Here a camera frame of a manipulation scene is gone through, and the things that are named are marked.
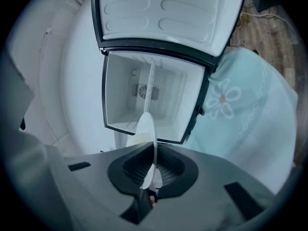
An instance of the white wall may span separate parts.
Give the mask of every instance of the white wall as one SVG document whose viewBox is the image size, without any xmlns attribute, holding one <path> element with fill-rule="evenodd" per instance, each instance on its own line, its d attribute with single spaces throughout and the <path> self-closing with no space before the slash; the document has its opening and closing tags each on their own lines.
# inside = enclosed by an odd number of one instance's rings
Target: white wall
<svg viewBox="0 0 308 231">
<path fill-rule="evenodd" d="M 61 101 L 66 124 L 83 153 L 124 147 L 127 136 L 104 127 L 102 75 L 104 56 L 98 49 L 91 2 L 75 18 L 61 62 Z"/>
<path fill-rule="evenodd" d="M 69 29 L 81 4 L 76 0 L 32 0 L 7 40 L 9 52 L 35 98 L 25 114 L 25 132 L 44 144 L 78 153 L 60 99 L 60 62 Z"/>
</svg>

